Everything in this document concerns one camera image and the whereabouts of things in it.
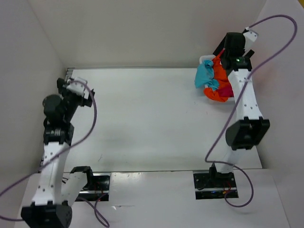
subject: white basket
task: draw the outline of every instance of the white basket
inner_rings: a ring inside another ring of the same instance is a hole
[[[215,55],[207,55],[207,56],[201,56],[199,57],[199,64],[202,64],[204,60],[213,60],[215,58]],[[228,98],[228,100],[226,102],[234,102],[234,97],[230,97]]]

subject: purple cable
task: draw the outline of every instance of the purple cable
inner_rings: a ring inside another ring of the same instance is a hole
[[[90,201],[86,200],[85,198],[78,197],[78,199],[80,199],[80,200],[86,202],[88,205],[90,205],[90,207],[94,209],[94,213],[95,213],[96,219],[97,219],[104,227],[109,228],[109,227],[110,227],[109,222],[105,219],[105,217],[104,217],[104,216],[99,212],[99,210],[96,208],[96,207],[97,207],[97,203],[99,202],[99,200],[100,200],[103,196],[105,196],[105,195],[106,195],[106,194],[103,194],[101,197],[99,197],[99,198],[96,200],[95,205],[93,205]]]
[[[248,84],[249,79],[252,77],[252,75],[253,75],[261,66],[263,66],[265,63],[269,62],[271,59],[273,59],[274,57],[276,57],[277,55],[279,55],[282,51],[284,51],[284,50],[290,45],[290,43],[294,40],[294,38],[295,38],[295,36],[296,36],[296,33],[297,33],[297,31],[298,31],[298,26],[297,26],[296,21],[295,21],[292,17],[290,17],[290,16],[288,16],[288,15],[284,15],[284,14],[273,15],[273,16],[270,16],[270,17],[268,17],[268,18],[262,19],[262,20],[260,20],[260,21],[258,21],[258,22],[256,22],[256,23],[254,23],[253,25],[249,26],[249,28],[252,28],[252,27],[254,27],[255,25],[258,25],[258,24],[260,24],[260,23],[262,23],[262,22],[264,22],[264,21],[266,21],[266,20],[272,19],[272,18],[287,18],[287,19],[289,19],[290,21],[292,21],[292,23],[294,24],[294,33],[293,33],[292,37],[290,38],[290,40],[287,42],[287,44],[285,44],[279,51],[277,51],[276,53],[274,53],[271,57],[269,57],[268,59],[266,59],[265,61],[263,61],[262,63],[260,63],[260,64],[259,64],[255,69],[253,69],[253,70],[251,71],[251,73],[248,75],[247,80],[246,80],[245,83],[244,83],[244,86],[243,86],[243,88],[242,88],[242,90],[241,90],[241,92],[240,92],[240,94],[239,94],[239,96],[238,96],[238,99],[237,99],[237,101],[236,101],[236,103],[235,103],[235,105],[234,105],[234,107],[233,107],[233,109],[232,109],[232,112],[231,112],[230,116],[228,117],[228,119],[227,119],[227,121],[226,121],[226,123],[225,123],[223,129],[222,129],[221,132],[219,133],[217,139],[215,140],[215,142],[213,143],[213,145],[211,146],[211,148],[209,149],[209,151],[208,151],[208,153],[207,153],[207,155],[206,155],[206,157],[205,157],[205,162],[207,162],[207,163],[221,163],[221,164],[231,165],[231,166],[237,168],[237,169],[240,170],[240,171],[246,176],[246,178],[248,179],[249,184],[250,184],[250,187],[251,187],[251,196],[250,196],[250,199],[249,199],[246,203],[244,203],[244,204],[242,204],[242,205],[234,205],[234,204],[228,202],[228,200],[227,200],[227,195],[228,195],[229,193],[231,193],[232,191],[228,191],[228,192],[224,195],[224,198],[225,198],[226,203],[229,204],[230,206],[235,207],[235,208],[241,208],[241,207],[247,206],[247,205],[252,201],[253,195],[254,195],[254,190],[253,190],[253,184],[252,184],[251,179],[248,177],[248,175],[245,173],[245,171],[242,170],[240,167],[238,167],[238,166],[236,166],[236,165],[234,165],[234,164],[232,164],[232,163],[225,162],[225,161],[208,161],[208,157],[210,156],[210,154],[211,154],[211,152],[213,151],[214,147],[218,144],[220,138],[223,136],[223,134],[224,134],[226,128],[228,127],[228,124],[229,124],[230,120],[232,119],[232,116],[233,116],[234,112],[235,112],[236,109],[237,109],[237,105],[238,105],[238,103],[240,102],[240,99],[241,99],[241,97],[242,97],[242,95],[243,95],[243,93],[244,93],[244,91],[245,91],[245,88],[246,88],[246,86],[247,86],[247,84]]]
[[[92,127],[89,130],[89,132],[78,142],[74,143],[73,145],[71,145],[70,147],[64,149],[63,151],[61,151],[59,154],[57,154],[56,156],[54,156],[53,158],[51,158],[47,163],[45,163],[44,165],[42,165],[38,170],[36,170],[35,172],[28,174],[24,177],[22,177],[20,180],[16,181],[15,183],[9,185],[6,189],[4,189],[2,192],[0,192],[0,197],[2,197],[6,192],[8,192],[10,189],[12,189],[13,187],[15,187],[16,185],[20,184],[21,182],[23,182],[24,180],[26,180],[27,178],[29,178],[30,176],[34,175],[35,173],[37,173],[38,171],[43,170],[45,167],[47,167],[50,163],[52,163],[55,159],[57,159],[60,155],[62,155],[63,153],[67,152],[69,149],[72,149],[73,147],[76,147],[77,145],[79,145],[80,143],[82,143],[84,140],[87,139],[87,137],[89,137],[89,135],[92,133],[95,124],[96,124],[96,120],[97,120],[97,106],[96,106],[96,101],[94,99],[94,96],[90,90],[90,88],[84,84],[83,82],[80,81],[73,81],[72,83],[80,83],[82,84],[85,89],[89,92],[90,97],[92,98],[92,103],[93,103],[93,107],[94,107],[94,119],[93,119],[93,123],[92,123]],[[7,218],[5,216],[1,216],[0,215],[0,219],[2,220],[6,220],[6,221],[11,221],[11,222],[21,222],[23,221],[23,219],[21,218]]]

